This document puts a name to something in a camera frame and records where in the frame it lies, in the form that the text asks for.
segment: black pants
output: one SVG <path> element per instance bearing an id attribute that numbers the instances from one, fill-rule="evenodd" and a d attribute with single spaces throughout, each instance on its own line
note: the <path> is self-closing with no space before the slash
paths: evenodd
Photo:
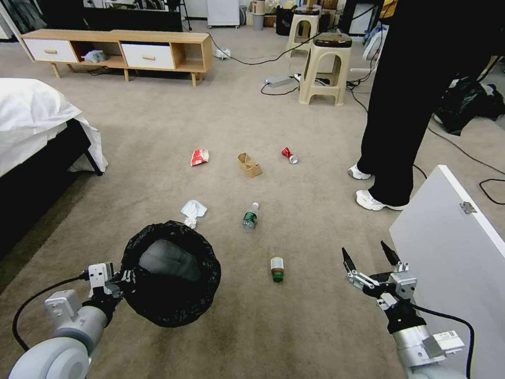
<path id="1" fill-rule="evenodd" d="M 399 0 L 373 83 L 358 169 L 375 176 L 370 194 L 387 205 L 409 202 L 412 165 L 451 81 L 478 75 L 489 60 L 486 23 L 478 21 L 470 33 L 463 28 L 483 15 L 458 2 L 440 3 L 424 14 L 421 2 Z"/>

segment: bottle cap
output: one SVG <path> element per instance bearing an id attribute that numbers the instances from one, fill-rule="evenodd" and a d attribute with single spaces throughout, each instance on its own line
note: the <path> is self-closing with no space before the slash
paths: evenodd
<path id="1" fill-rule="evenodd" d="M 272 278 L 274 279 L 274 282 L 282 282 L 282 279 L 284 278 L 284 274 L 283 273 L 273 273 L 272 274 Z"/>

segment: door hinge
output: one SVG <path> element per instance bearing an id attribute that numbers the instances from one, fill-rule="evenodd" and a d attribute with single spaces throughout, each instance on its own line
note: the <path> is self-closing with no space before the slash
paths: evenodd
<path id="1" fill-rule="evenodd" d="M 475 210 L 473 205 L 470 204 L 469 202 L 462 202 L 459 204 L 459 206 L 461 207 L 463 212 L 465 212 L 466 214 L 477 213 L 477 211 Z"/>

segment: white drawer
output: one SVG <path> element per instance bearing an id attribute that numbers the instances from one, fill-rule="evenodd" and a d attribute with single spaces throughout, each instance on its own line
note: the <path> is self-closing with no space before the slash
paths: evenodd
<path id="1" fill-rule="evenodd" d="M 77 63 L 69 41 L 58 39 L 25 39 L 24 41 L 36 61 Z"/>
<path id="2" fill-rule="evenodd" d="M 170 46 L 121 44 L 130 67 L 174 69 Z"/>

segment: person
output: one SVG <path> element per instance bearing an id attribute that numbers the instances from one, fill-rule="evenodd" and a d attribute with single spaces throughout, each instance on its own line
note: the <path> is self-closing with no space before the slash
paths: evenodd
<path id="1" fill-rule="evenodd" d="M 356 193 L 359 205 L 407 206 L 412 165 L 444 92 L 458 77 L 477 78 L 497 46 L 503 48 L 504 3 L 398 1 L 372 86 L 361 158 L 348 170 L 355 179 L 375 177 Z"/>

